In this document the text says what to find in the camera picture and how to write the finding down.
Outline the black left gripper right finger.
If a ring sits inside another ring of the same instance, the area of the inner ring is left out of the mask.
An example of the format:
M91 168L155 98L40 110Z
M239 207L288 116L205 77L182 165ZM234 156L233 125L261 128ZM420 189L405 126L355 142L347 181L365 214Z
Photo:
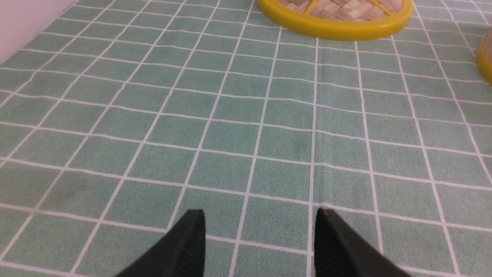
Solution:
M333 209L316 214L314 267L317 277L409 277Z

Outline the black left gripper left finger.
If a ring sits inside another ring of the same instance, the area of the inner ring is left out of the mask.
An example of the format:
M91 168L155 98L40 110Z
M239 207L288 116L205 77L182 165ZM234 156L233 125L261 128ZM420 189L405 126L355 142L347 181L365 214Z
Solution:
M189 209L158 242L118 277L202 277L206 259L206 220Z

